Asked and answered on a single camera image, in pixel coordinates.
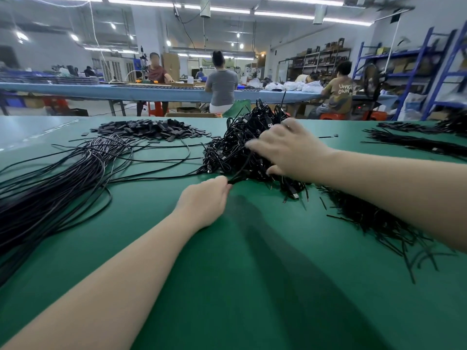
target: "gray t-shirt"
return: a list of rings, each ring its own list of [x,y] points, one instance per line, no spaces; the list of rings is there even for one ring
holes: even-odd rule
[[[216,107],[220,105],[234,104],[234,91],[238,86],[238,77],[234,71],[216,70],[207,76],[206,87],[213,90],[211,104]]]

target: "person in red shirt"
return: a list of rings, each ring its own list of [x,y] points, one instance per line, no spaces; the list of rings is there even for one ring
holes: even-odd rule
[[[159,83],[165,82],[173,82],[172,76],[170,76],[167,71],[160,66],[160,58],[158,53],[151,53],[149,54],[149,59],[151,60],[151,64],[148,67],[148,72],[146,76],[148,80],[157,81]],[[138,117],[141,116],[141,112],[143,111],[143,106],[145,102],[138,101],[136,104],[136,115]],[[169,102],[162,102],[162,112],[165,114],[167,113],[167,108],[169,106]]]

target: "blue metal shelving rack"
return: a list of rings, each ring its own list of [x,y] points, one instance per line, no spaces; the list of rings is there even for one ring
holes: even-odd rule
[[[467,70],[463,71],[451,71],[451,65],[454,59],[456,58],[456,55],[458,52],[463,52],[465,53],[467,49],[467,40],[465,39],[467,33],[467,21],[464,23],[464,27],[460,31],[459,38],[454,44],[454,48],[452,49],[451,55],[449,55],[449,58],[447,59],[446,66],[443,69],[443,72],[441,73],[440,80],[436,84],[436,87],[433,91],[433,94],[431,95],[428,104],[426,105],[425,111],[423,112],[423,117],[422,120],[426,120],[428,118],[430,111],[433,107],[433,105],[443,105],[445,107],[450,107],[450,108],[464,108],[465,104],[463,103],[456,103],[456,102],[442,102],[442,101],[437,101],[436,97],[438,96],[438,93],[440,92],[441,86],[443,86],[443,83],[458,83],[458,92],[463,92],[466,85],[467,85]],[[460,82],[447,82],[446,79],[448,77],[462,77],[462,80]]]
[[[430,29],[428,29],[428,32],[427,32],[427,34],[425,36],[425,39],[423,41],[423,45],[421,46],[420,49],[391,53],[391,55],[390,55],[391,59],[407,58],[407,57],[415,57],[415,56],[417,57],[417,60],[415,62],[415,67],[414,67],[413,70],[411,70],[411,72],[388,74],[388,78],[400,78],[400,79],[406,78],[407,79],[407,85],[406,85],[405,91],[404,91],[404,93],[402,95],[399,96],[399,105],[397,106],[397,111],[395,112],[394,117],[392,118],[392,120],[397,120],[397,118],[399,117],[401,109],[402,109],[402,107],[404,105],[404,101],[405,101],[405,99],[407,98],[407,95],[410,92],[410,87],[411,87],[412,83],[414,82],[415,78],[427,78],[427,79],[429,79],[429,82],[427,83],[423,94],[428,94],[430,92],[431,87],[433,86],[433,82],[435,81],[436,74],[438,73],[438,70],[440,69],[442,63],[444,62],[444,59],[446,57],[446,53],[447,53],[449,47],[451,46],[452,39],[454,38],[456,32],[457,32],[457,30],[455,29],[451,33],[447,33],[447,34],[435,33],[434,32],[434,27],[431,27]],[[447,37],[447,41],[446,41],[446,44],[445,44],[443,50],[436,51],[435,49],[431,49],[428,46],[430,38],[432,36],[434,36],[434,35],[446,36]],[[378,44],[378,46],[365,46],[365,42],[362,42],[362,44],[360,46],[360,51],[358,53],[357,64],[355,64],[355,69],[353,70],[352,79],[355,79],[356,76],[361,76],[361,73],[358,73],[358,72],[368,62],[375,63],[380,59],[387,59],[389,57],[389,54],[364,55],[364,56],[361,55],[364,48],[379,48],[381,46],[382,46],[381,43]],[[432,71],[431,71],[431,73],[429,75],[417,75],[417,71],[420,68],[420,64],[421,64],[422,59],[423,59],[424,56],[430,56],[430,57],[439,56],[440,58],[439,58],[438,62],[436,63],[436,65],[434,66],[434,68],[432,69]],[[361,60],[365,60],[365,63],[362,66],[358,67],[359,62]]]

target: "forearm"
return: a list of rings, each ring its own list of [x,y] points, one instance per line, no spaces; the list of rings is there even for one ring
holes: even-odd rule
[[[320,171],[319,183],[369,201],[467,252],[467,165],[336,151]]]
[[[169,215],[74,286],[2,350],[129,349],[186,242],[196,232]]]

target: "green work table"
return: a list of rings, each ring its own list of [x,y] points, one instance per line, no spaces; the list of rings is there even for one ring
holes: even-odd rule
[[[15,123],[32,125],[28,117],[19,118],[0,117],[0,135]],[[222,136],[226,128],[225,119],[177,119],[213,136]],[[59,127],[11,138],[0,147],[0,169],[56,152],[51,144],[73,145],[76,142],[68,140],[80,139],[81,133],[107,121],[108,117],[67,117]],[[317,136],[332,136],[322,139],[330,147],[456,161],[404,147],[360,143],[368,141],[362,129],[374,127],[375,122],[300,122]],[[452,135],[432,138],[467,145],[467,140]],[[187,143],[200,141],[209,139],[189,139]],[[161,148],[139,151],[136,158],[183,158],[186,154],[186,148]],[[202,147],[191,148],[190,157],[202,156]],[[126,173],[167,165],[135,163]],[[195,159],[150,176],[182,175],[200,165],[201,159]],[[21,172],[12,169],[9,175]],[[0,289],[0,345],[159,223],[172,211],[187,185],[208,177],[112,185],[114,199],[102,214],[46,239]],[[336,209],[329,208],[330,200],[316,188],[309,193],[310,202],[301,193],[301,200],[283,203],[283,194],[266,184],[236,184],[224,215],[196,234],[180,253],[133,349],[466,348],[464,254],[437,257],[440,271],[435,271],[430,261],[424,261],[420,269],[414,267],[414,285],[401,257],[371,234],[364,236],[352,224],[327,217],[337,215]],[[436,248],[447,249],[442,245]],[[409,254],[413,256],[419,250],[419,246],[412,247]]]

